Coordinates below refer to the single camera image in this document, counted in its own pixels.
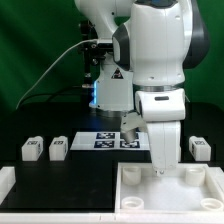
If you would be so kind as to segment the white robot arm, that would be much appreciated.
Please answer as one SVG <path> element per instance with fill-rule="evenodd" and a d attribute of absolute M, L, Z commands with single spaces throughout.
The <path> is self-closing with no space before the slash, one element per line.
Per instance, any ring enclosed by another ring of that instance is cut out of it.
<path fill-rule="evenodd" d="M 90 108 L 121 115 L 121 134 L 148 135 L 152 167 L 174 169 L 185 119 L 184 71 L 197 66 L 209 37 L 196 0 L 74 0 L 96 31 L 100 76 Z"/>

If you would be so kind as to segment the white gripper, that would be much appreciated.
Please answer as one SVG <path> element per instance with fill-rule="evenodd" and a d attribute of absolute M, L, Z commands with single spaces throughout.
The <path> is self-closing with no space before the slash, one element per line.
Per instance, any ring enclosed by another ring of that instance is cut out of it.
<path fill-rule="evenodd" d="M 181 120 L 185 119 L 185 92 L 135 93 L 135 111 L 121 119 L 121 135 L 127 143 L 135 140 L 136 129 L 148 135 L 152 166 L 157 176 L 175 169 L 180 156 Z"/>

